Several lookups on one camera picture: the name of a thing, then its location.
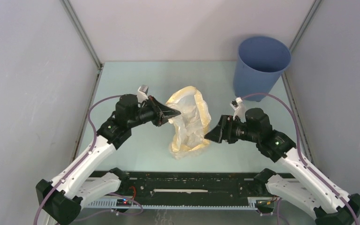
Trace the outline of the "translucent cream plastic trash bag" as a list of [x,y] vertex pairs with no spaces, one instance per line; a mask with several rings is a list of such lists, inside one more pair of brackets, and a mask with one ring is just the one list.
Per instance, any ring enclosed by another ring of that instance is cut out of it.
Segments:
[[209,146],[204,138],[210,128],[211,115],[202,93],[194,86],[187,86],[173,93],[166,106],[180,111],[169,119],[175,135],[169,150],[175,159],[199,155]]

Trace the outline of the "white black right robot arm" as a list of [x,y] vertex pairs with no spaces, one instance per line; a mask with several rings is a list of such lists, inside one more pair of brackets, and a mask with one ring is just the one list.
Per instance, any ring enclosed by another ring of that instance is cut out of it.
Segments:
[[285,168],[296,180],[291,183],[266,168],[254,177],[254,190],[260,196],[276,195],[307,213],[317,225],[357,224],[360,195],[349,194],[324,176],[286,134],[272,128],[267,114],[260,108],[245,113],[246,120],[222,115],[219,123],[204,137],[210,141],[256,144],[261,154]]

